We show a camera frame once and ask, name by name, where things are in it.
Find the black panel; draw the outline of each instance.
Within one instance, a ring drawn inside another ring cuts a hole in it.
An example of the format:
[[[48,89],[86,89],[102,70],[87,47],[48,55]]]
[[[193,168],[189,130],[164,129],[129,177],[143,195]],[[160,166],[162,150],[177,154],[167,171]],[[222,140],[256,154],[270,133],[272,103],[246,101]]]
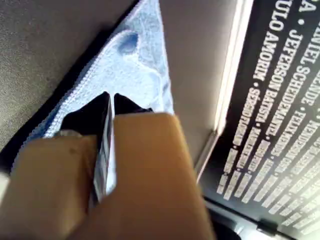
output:
[[[320,236],[319,21],[318,1],[254,2],[226,128],[201,179],[206,197],[303,240]]]

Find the microfiber cloth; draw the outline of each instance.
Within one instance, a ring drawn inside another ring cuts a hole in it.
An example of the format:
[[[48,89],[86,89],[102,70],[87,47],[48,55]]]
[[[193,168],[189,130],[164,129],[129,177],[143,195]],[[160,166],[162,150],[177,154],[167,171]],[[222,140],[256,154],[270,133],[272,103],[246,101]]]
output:
[[[137,3],[23,145],[33,139],[52,137],[68,113],[104,91],[112,100],[119,93],[144,109],[174,113],[159,0]]]

